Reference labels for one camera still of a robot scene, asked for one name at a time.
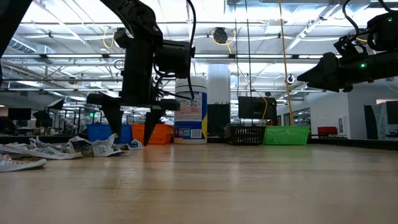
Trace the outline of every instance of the newspaper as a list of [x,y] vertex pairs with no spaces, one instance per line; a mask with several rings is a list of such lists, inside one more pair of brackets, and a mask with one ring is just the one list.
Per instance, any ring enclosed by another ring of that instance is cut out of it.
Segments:
[[63,153],[60,152],[52,147],[37,147],[35,149],[26,149],[21,147],[22,152],[25,154],[40,157],[44,159],[56,159],[56,160],[63,160],[63,159],[74,159],[83,157],[83,155],[78,153]]
[[0,172],[11,172],[42,167],[47,164],[45,159],[37,162],[13,161],[9,155],[0,157]]
[[11,159],[21,158],[25,153],[20,150],[20,146],[16,143],[12,144],[0,144],[0,154],[7,154],[11,157]]
[[125,144],[120,147],[121,150],[139,150],[139,149],[144,149],[144,146],[142,146],[142,143],[138,141],[137,139],[133,140],[130,144]]
[[93,150],[93,154],[95,157],[107,157],[107,156],[120,156],[124,154],[124,152],[120,149],[113,149],[113,142],[117,135],[113,134],[109,137],[109,139],[105,141],[95,141],[90,148]]
[[60,151],[60,152],[72,153],[64,146],[53,146],[53,145],[51,145],[49,143],[44,143],[44,142],[39,140],[38,136],[36,136],[36,139],[30,138],[29,141],[30,141],[30,146],[28,147],[29,149],[34,149],[34,148],[37,148],[37,147],[39,147],[39,148],[51,147],[52,149],[55,149],[55,150]]
[[67,148],[71,152],[81,152],[84,155],[94,154],[95,157],[119,156],[124,154],[124,152],[113,149],[113,142],[116,136],[116,134],[113,134],[107,140],[97,140],[95,142],[76,136],[69,139]]
[[83,155],[89,155],[93,153],[93,149],[90,147],[92,144],[92,142],[86,139],[75,136],[69,139],[67,149],[70,153],[81,152]]

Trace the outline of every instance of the blue bin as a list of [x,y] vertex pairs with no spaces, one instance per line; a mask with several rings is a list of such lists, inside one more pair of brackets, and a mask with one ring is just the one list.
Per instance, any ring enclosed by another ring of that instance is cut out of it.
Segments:
[[[108,124],[87,124],[87,134],[89,141],[107,140],[112,131]],[[129,144],[132,140],[131,125],[123,124],[121,136],[115,140],[115,143]]]

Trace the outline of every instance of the white pillar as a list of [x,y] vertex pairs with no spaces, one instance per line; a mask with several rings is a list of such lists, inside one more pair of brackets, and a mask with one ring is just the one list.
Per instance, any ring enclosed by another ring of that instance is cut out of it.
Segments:
[[227,104],[231,101],[229,64],[208,65],[208,104]]

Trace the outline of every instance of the yellow cable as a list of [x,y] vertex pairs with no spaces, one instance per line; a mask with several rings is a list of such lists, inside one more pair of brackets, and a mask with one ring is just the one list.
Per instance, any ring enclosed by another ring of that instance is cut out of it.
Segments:
[[286,62],[286,50],[285,50],[285,33],[284,33],[284,21],[282,18],[282,0],[279,0],[279,12],[280,12],[280,29],[282,31],[282,47],[284,52],[284,64],[285,64],[285,84],[286,84],[286,92],[287,92],[287,101],[289,102],[289,111],[290,111],[290,125],[294,125],[293,120],[293,109],[292,109],[292,100],[290,99],[290,91],[289,85],[287,84],[287,62]]
[[108,31],[108,27],[104,27],[104,28],[105,28],[105,32],[104,32],[104,38],[102,39],[102,42],[104,43],[104,46],[105,46],[107,49],[110,49],[110,48],[113,47],[114,35],[112,36],[112,44],[111,44],[111,46],[108,46],[108,45],[106,44],[106,42],[105,42],[105,36],[106,36],[106,31]]
[[[236,33],[235,32],[234,32],[234,39],[231,42],[227,43],[227,44],[219,44],[219,43],[217,43],[217,41],[214,39],[214,31],[211,33],[211,36],[213,37],[214,43],[216,43],[218,45],[226,45],[228,47],[229,53],[230,54],[232,53],[231,47],[229,47],[229,45],[232,44],[234,42],[235,38],[236,38]],[[242,73],[242,76],[246,80],[248,85],[250,85],[249,81],[246,79],[246,77],[243,75],[243,73]],[[254,88],[252,88],[252,89],[266,102],[266,109],[264,110],[264,113],[262,114],[262,119],[261,119],[261,124],[262,124],[264,122],[264,118],[266,117],[266,113],[267,113],[267,109],[268,109],[268,102],[259,92],[257,92]]]
[[364,39],[360,39],[360,38],[356,38],[357,40],[359,40],[359,41],[362,41],[362,42],[365,42],[365,43],[367,43],[368,41],[367,40],[364,40]]

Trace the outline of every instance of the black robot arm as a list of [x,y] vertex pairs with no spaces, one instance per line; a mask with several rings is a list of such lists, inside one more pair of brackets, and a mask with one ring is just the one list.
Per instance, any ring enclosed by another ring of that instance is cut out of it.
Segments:
[[122,21],[126,28],[115,33],[115,41],[126,50],[122,91],[119,98],[102,94],[90,94],[87,103],[101,105],[113,133],[121,135],[121,106],[148,107],[146,114],[144,145],[147,145],[156,123],[165,110],[180,109],[177,100],[157,100],[162,90],[152,81],[152,68],[160,79],[170,73],[176,78],[189,78],[191,57],[195,55],[192,42],[163,40],[163,33],[156,24],[153,10],[138,0],[101,0]]

